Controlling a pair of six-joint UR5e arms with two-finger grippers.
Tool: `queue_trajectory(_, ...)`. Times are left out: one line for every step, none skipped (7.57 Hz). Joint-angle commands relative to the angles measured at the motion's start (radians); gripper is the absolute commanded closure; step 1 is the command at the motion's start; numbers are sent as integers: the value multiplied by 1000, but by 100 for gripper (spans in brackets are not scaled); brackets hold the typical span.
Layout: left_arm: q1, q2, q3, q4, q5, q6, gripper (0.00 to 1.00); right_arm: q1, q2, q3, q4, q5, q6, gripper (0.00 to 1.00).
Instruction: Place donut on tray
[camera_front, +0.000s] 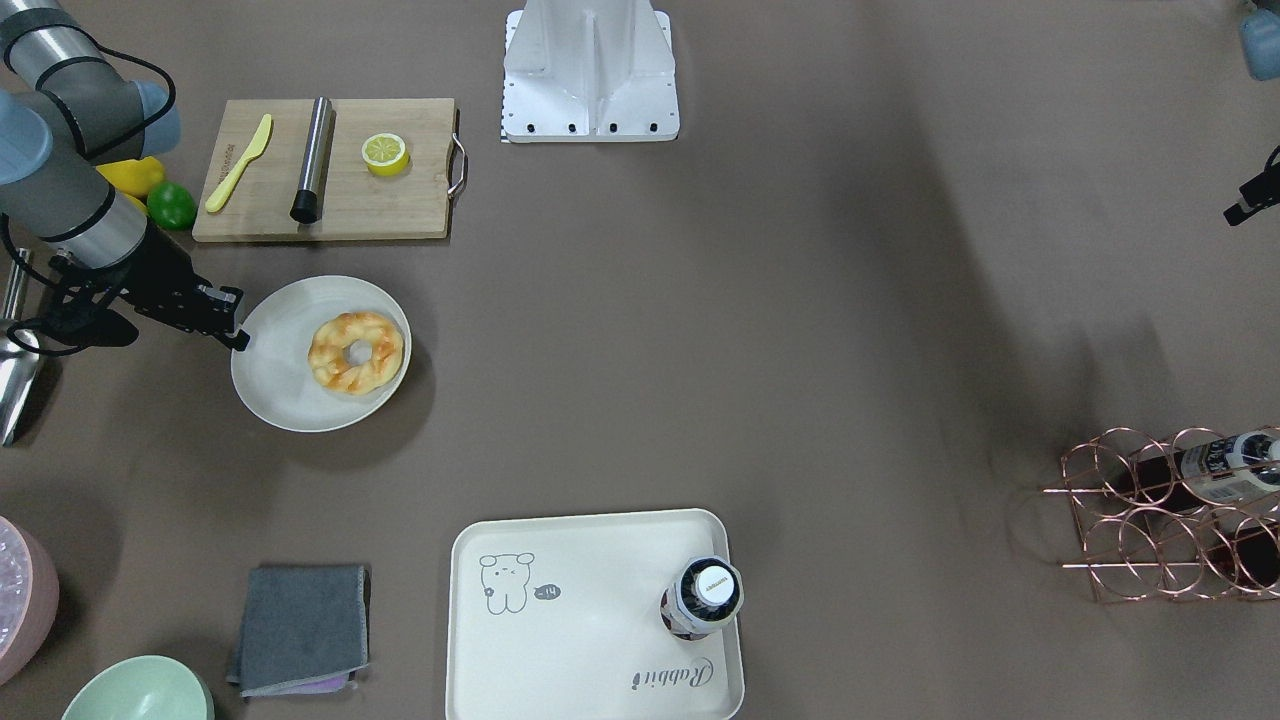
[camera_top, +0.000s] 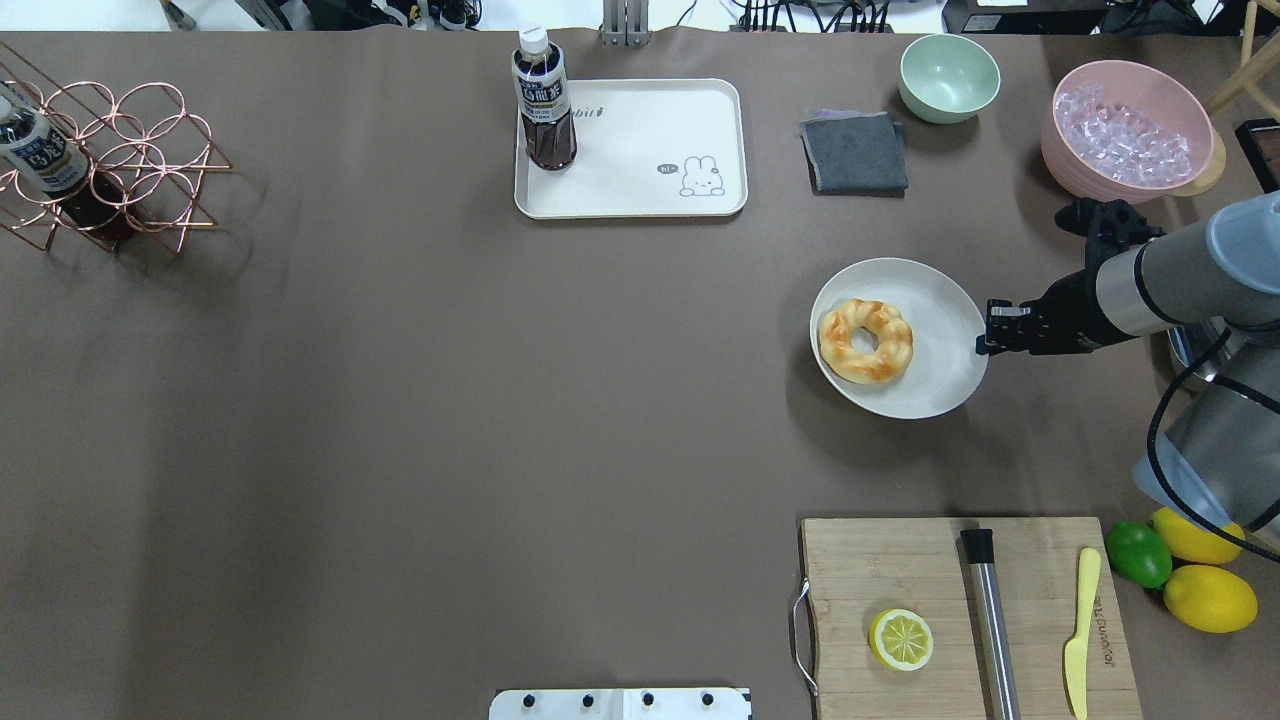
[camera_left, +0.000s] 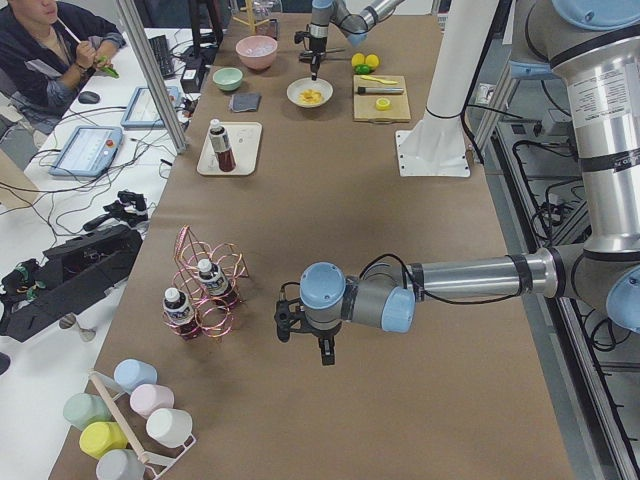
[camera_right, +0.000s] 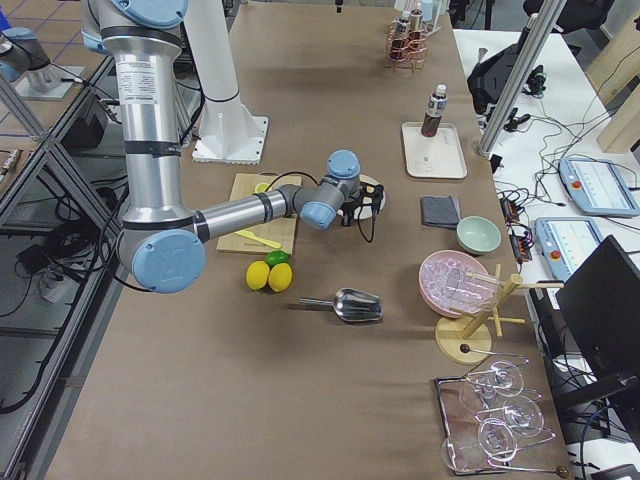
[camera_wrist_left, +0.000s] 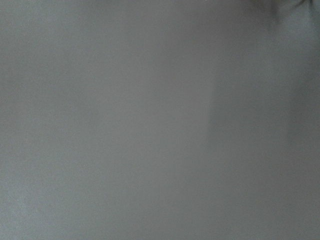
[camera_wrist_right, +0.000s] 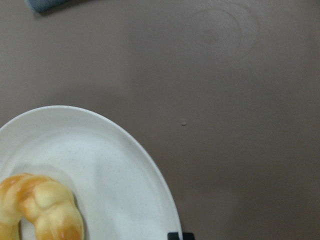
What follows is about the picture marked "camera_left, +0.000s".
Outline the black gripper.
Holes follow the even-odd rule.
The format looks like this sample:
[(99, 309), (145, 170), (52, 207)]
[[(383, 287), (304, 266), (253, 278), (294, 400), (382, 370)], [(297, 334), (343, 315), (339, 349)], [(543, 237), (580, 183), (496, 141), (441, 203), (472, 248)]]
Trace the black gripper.
[(331, 319), (327, 322), (314, 320), (309, 315), (304, 315), (300, 319), (299, 332), (312, 334), (318, 339), (321, 352), (321, 362), (323, 366), (335, 364), (335, 339), (333, 338), (341, 329), (343, 321), (341, 319)]
[(309, 50), (312, 52), (310, 70), (311, 80), (316, 81), (318, 79), (318, 73), (321, 65), (321, 57), (326, 51), (327, 38), (326, 37), (309, 37)]

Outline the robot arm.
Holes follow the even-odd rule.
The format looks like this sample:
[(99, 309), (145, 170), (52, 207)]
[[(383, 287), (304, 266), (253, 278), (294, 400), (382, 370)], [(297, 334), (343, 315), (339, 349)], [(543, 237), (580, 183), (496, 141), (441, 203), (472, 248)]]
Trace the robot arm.
[(308, 40), (311, 51), (311, 80), (318, 79), (330, 25), (334, 25), (352, 45), (358, 45), (366, 39), (370, 30), (392, 15), (401, 3), (401, 0), (371, 1), (359, 13), (353, 13), (344, 1), (313, 0), (310, 23), (301, 32), (302, 37)]
[[(359, 44), (402, 2), (372, 1), (355, 15), (344, 1), (313, 1), (309, 29), (295, 40), (310, 40), (311, 79), (319, 80), (330, 24)], [(406, 175), (462, 173), (453, 148), (462, 147), (458, 117), (499, 2), (460, 2), (450, 10), (424, 117), (396, 142)], [(591, 235), (581, 245), (467, 262), (406, 264), (383, 254), (355, 277), (315, 263), (301, 275), (299, 300), (285, 300), (281, 287), (274, 315), (280, 341), (312, 334), (322, 364), (333, 365), (342, 322), (406, 333), (416, 302), (427, 297), (463, 305), (529, 293), (579, 299), (639, 332), (639, 1), (516, 1), (514, 22), (513, 78), (551, 75), (567, 88)]]

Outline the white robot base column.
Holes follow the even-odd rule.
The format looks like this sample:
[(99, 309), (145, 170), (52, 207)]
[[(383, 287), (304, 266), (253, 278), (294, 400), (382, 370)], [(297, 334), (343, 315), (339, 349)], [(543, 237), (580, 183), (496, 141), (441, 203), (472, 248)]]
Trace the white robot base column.
[(423, 118), (396, 140), (403, 177), (470, 176), (463, 110), (499, 2), (454, 1), (446, 21)]

